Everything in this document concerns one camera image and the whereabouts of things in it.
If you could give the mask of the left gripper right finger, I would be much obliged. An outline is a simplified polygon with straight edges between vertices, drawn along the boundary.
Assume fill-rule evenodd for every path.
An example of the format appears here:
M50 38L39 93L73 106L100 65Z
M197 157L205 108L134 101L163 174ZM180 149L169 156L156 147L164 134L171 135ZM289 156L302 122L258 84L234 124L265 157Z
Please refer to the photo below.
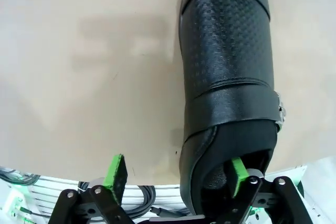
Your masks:
M306 223L306 207L289 177L269 182L251 175L239 157L225 168L230 196L217 223L245 223L253 208L263 208L272 223Z

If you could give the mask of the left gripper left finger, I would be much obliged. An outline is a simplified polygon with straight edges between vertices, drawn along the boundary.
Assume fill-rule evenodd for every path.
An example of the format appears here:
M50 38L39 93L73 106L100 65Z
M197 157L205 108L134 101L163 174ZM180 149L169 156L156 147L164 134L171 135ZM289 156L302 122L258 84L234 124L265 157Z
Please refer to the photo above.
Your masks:
M101 217L106 223L131 223L121 207L127 177L124 156L115 155L102 185L82 193L74 189L60 193L49 222L89 223L92 218Z

